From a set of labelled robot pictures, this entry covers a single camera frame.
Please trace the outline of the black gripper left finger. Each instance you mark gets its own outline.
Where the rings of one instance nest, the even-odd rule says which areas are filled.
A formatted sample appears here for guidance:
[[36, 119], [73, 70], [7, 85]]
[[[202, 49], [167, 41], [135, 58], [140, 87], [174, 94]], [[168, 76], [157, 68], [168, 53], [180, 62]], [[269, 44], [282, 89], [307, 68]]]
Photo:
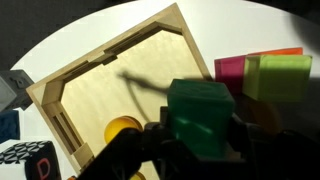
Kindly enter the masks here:
[[151, 157], [159, 157], [163, 143], [173, 139], [168, 125], [168, 107], [160, 107], [157, 122], [147, 123], [144, 127], [144, 149]]

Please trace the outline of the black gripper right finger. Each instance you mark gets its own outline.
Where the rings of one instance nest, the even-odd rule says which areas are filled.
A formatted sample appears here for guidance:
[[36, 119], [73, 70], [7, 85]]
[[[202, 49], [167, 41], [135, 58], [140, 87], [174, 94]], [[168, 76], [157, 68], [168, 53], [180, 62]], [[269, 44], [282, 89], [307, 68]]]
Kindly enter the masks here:
[[259, 157], [267, 144], [267, 134], [259, 125], [242, 121], [233, 114], [229, 124], [229, 144], [236, 152]]

